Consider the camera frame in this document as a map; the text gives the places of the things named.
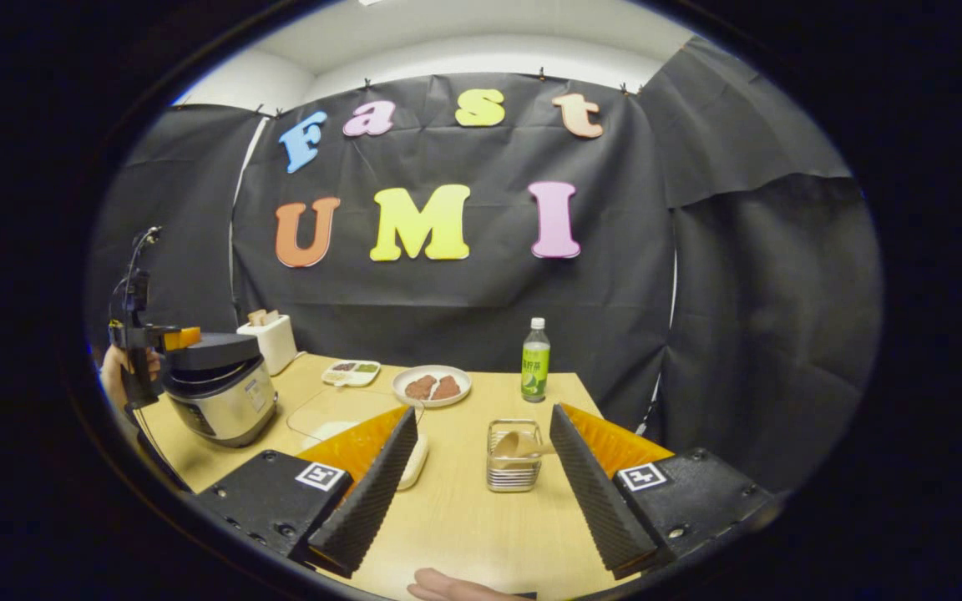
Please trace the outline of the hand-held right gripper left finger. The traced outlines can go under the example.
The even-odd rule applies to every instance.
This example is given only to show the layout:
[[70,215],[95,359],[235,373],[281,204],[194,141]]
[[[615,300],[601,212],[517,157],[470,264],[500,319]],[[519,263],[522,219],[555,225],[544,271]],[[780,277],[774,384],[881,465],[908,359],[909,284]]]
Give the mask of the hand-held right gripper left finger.
[[296,456],[267,449],[197,496],[256,544],[350,578],[381,529],[418,441],[415,407],[398,407]]

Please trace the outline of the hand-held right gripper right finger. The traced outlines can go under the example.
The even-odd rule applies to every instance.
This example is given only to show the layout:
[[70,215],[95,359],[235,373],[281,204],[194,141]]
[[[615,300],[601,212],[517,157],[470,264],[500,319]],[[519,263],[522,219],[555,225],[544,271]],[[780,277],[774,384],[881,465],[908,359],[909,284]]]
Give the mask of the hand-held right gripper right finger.
[[568,403],[549,437],[615,578],[683,563],[767,524],[779,496],[705,448],[675,453]]

